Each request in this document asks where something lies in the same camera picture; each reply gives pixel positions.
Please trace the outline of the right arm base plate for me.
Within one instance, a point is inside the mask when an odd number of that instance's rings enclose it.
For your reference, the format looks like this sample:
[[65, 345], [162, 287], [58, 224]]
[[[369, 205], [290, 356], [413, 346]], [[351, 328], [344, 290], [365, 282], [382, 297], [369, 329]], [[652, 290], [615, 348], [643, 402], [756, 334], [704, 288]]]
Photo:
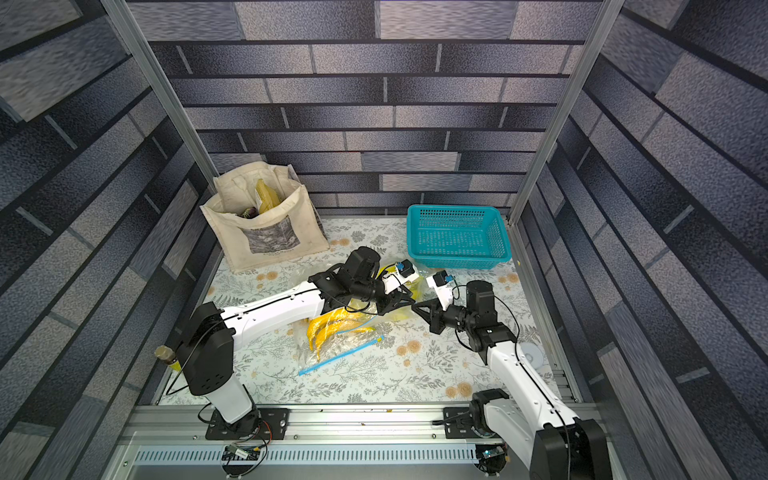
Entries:
[[468, 406], [445, 407], [442, 426], [447, 439], [479, 438], [479, 435], [473, 430], [474, 422]]

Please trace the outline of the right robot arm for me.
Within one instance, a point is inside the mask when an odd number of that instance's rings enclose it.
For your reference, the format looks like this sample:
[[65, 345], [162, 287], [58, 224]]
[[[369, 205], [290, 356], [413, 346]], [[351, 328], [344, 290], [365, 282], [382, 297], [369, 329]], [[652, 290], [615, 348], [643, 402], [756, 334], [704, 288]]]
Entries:
[[453, 286], [439, 273], [427, 279], [437, 295], [412, 310], [432, 333], [464, 332], [468, 347], [505, 385], [479, 391], [469, 416], [480, 435], [498, 435], [529, 471], [531, 479], [611, 479], [606, 434], [597, 421], [583, 420], [536, 374], [518, 335], [498, 319], [493, 286], [465, 285], [465, 304], [454, 303]]

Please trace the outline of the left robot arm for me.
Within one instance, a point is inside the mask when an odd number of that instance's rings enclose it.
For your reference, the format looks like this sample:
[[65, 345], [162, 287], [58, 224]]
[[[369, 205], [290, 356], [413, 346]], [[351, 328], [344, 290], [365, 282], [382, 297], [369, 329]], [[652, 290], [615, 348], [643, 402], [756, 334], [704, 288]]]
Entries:
[[175, 350], [190, 393], [204, 397], [228, 425], [257, 407], [234, 373], [234, 354], [260, 335], [299, 320], [314, 320], [329, 312], [355, 314], [350, 302], [372, 308], [374, 316], [413, 304], [409, 283], [419, 278], [409, 260], [381, 267], [381, 257], [369, 247], [354, 250], [343, 263], [318, 272], [307, 281], [272, 297], [249, 304], [219, 308], [198, 306], [183, 327]]

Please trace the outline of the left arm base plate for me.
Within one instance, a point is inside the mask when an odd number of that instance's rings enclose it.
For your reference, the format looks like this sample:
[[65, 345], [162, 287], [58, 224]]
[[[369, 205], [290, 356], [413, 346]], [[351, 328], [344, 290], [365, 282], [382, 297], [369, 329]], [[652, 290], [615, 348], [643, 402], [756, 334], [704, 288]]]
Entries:
[[254, 433], [269, 440], [283, 440], [285, 437], [290, 410], [286, 408], [260, 408], [257, 412], [245, 415], [235, 423], [227, 423], [218, 410], [214, 410], [208, 420], [205, 439], [243, 440]]

